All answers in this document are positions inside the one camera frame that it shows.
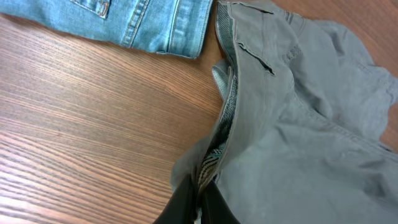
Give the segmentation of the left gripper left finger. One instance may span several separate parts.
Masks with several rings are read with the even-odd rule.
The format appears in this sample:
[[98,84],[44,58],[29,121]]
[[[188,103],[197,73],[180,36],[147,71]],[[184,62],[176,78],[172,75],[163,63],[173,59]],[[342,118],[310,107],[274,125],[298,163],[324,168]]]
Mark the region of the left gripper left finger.
[[186,175],[154,224],[194,224],[196,192],[192,177]]

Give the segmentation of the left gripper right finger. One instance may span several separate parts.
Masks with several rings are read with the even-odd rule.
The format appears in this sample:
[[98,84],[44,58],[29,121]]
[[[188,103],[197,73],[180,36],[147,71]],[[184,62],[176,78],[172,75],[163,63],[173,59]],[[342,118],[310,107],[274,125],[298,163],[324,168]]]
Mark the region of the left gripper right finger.
[[213,180],[201,193],[201,224],[239,224]]

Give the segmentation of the grey shorts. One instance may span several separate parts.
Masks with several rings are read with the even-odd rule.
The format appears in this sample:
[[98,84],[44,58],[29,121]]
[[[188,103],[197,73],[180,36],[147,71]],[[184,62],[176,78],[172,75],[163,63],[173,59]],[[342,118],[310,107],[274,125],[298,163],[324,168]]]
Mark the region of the grey shorts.
[[345,26],[221,1],[223,107],[174,165],[214,180],[241,223],[396,223],[397,154],[379,141],[397,79]]

